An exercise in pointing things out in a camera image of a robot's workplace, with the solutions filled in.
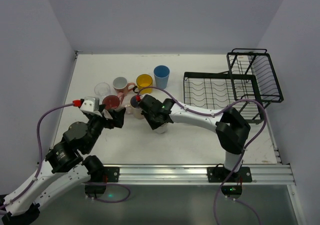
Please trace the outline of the pink smiley face mug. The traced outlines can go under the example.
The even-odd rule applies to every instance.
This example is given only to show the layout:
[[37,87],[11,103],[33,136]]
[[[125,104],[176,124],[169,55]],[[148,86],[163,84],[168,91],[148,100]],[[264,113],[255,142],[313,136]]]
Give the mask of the pink smiley face mug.
[[106,110],[109,109],[120,109],[122,107],[123,100],[125,95],[122,92],[119,92],[117,95],[108,95],[102,100],[102,104]]

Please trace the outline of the white ceramic cup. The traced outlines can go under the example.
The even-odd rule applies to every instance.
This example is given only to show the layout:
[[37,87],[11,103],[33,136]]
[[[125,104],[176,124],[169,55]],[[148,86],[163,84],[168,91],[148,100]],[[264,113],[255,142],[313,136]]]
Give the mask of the white ceramic cup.
[[160,127],[156,128],[154,131],[157,133],[157,134],[163,134],[167,131],[167,124],[163,124],[161,125]]

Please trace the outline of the clear faceted glass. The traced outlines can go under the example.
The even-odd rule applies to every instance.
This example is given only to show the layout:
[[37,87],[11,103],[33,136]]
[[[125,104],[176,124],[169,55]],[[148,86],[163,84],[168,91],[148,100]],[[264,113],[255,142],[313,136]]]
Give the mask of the clear faceted glass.
[[111,87],[106,82],[100,82],[94,87],[94,93],[102,100],[111,95]]

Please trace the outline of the salmon polka dot mug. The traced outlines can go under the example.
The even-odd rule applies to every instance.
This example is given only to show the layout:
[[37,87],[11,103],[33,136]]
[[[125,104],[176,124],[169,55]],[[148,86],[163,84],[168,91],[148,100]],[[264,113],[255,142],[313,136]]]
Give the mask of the salmon polka dot mug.
[[116,93],[123,93],[124,96],[127,96],[130,91],[134,89],[136,84],[134,82],[128,82],[125,77],[116,77],[113,82],[112,86]]

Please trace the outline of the yellow ceramic mug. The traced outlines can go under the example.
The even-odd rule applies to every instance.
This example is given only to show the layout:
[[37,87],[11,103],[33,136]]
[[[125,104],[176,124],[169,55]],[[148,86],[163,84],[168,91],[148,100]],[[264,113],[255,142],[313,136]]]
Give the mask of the yellow ceramic mug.
[[153,91],[153,78],[149,74],[141,74],[136,78],[136,86],[133,88],[134,93],[150,94]]

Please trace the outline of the light blue plastic cup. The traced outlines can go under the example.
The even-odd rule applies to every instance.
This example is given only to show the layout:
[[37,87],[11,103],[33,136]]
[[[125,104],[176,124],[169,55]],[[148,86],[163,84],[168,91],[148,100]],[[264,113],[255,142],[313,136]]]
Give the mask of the light blue plastic cup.
[[165,89],[168,84],[170,69],[165,65],[158,65],[153,70],[156,87]]

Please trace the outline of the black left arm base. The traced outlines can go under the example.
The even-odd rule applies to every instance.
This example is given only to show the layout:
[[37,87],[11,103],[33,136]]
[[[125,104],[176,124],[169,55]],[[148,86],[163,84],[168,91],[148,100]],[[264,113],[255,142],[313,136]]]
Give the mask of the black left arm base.
[[[104,166],[90,175],[89,183],[117,183],[119,180],[120,168],[116,166]],[[84,187],[84,192],[88,197],[99,198],[101,197],[107,188],[102,185],[88,185]]]

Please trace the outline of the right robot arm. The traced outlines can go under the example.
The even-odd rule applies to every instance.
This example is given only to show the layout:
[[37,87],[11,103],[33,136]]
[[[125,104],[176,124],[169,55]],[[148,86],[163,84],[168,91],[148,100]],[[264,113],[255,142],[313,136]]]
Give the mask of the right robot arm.
[[166,124],[187,124],[214,132],[225,150],[224,168],[237,173],[242,166],[241,155],[251,126],[232,106],[225,110],[210,110],[178,103],[172,98],[163,102],[145,94],[138,106],[152,130]]

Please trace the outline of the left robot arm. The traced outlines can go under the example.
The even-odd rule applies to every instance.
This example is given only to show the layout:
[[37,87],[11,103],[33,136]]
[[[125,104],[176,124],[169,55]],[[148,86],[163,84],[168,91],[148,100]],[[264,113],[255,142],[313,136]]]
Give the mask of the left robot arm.
[[106,168],[99,158],[90,155],[104,129],[122,128],[125,108],[108,109],[93,98],[74,100],[88,122],[74,122],[63,133],[60,142],[46,155],[40,151],[36,171],[16,190],[0,197],[0,213],[5,225],[30,225],[53,199],[82,183],[85,192],[96,197],[106,186],[116,182],[118,168]]

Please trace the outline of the black two-tier dish rack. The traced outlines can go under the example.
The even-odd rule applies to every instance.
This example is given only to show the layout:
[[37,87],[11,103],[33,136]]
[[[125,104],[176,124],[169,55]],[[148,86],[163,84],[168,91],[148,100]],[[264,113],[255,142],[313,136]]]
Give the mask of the black two-tier dish rack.
[[234,48],[226,55],[228,69],[218,73],[190,72],[183,76],[183,102],[221,110],[235,101],[235,109],[250,124],[260,124],[262,110],[281,103],[284,96],[270,54],[265,48]]

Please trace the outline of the aluminium mounting rail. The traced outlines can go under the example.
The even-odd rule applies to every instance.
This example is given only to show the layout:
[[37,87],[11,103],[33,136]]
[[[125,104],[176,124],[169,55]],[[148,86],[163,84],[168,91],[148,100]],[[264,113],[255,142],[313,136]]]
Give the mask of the aluminium mounting rail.
[[221,165],[105,165],[119,167],[118,182],[89,183],[91,174],[83,165],[67,173],[51,172],[42,167],[35,180],[42,188],[66,188],[89,185],[293,185],[295,179],[289,165],[243,165],[231,174]]

